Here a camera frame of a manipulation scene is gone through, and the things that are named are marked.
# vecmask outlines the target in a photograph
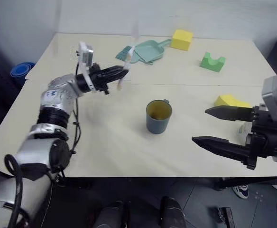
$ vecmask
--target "white wall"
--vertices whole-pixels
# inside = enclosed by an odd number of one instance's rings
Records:
[[[0,0],[0,48],[16,64],[37,61],[53,33],[252,39],[266,56],[277,39],[277,0]]]
[[[57,30],[60,0],[0,0],[0,51],[12,64],[36,62]]]
[[[277,39],[277,0],[62,0],[60,32],[252,39],[267,55]]]

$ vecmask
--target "green toy block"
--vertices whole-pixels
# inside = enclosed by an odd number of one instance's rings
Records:
[[[206,68],[208,70],[213,70],[215,72],[220,72],[225,64],[225,57],[220,57],[219,59],[212,59],[210,53],[206,52],[203,60],[201,61],[200,67]]]

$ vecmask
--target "mug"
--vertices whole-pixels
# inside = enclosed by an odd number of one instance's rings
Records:
[[[166,99],[154,100],[147,105],[146,114],[147,129],[153,134],[161,134],[167,128],[172,107]]]

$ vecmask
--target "yellow block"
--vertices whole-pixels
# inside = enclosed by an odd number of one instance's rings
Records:
[[[171,47],[187,51],[191,44],[193,33],[184,30],[176,30],[171,42]]]
[[[230,94],[221,95],[218,97],[218,99],[216,99],[216,101],[214,102],[214,106],[220,105],[251,108],[251,105],[248,102],[239,101]]]

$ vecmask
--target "blue bucket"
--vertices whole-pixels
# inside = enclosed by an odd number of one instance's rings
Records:
[[[21,63],[17,66],[13,67],[10,71],[10,75],[19,86],[23,86],[25,83],[25,77],[29,73],[29,71],[35,66],[35,63]]]

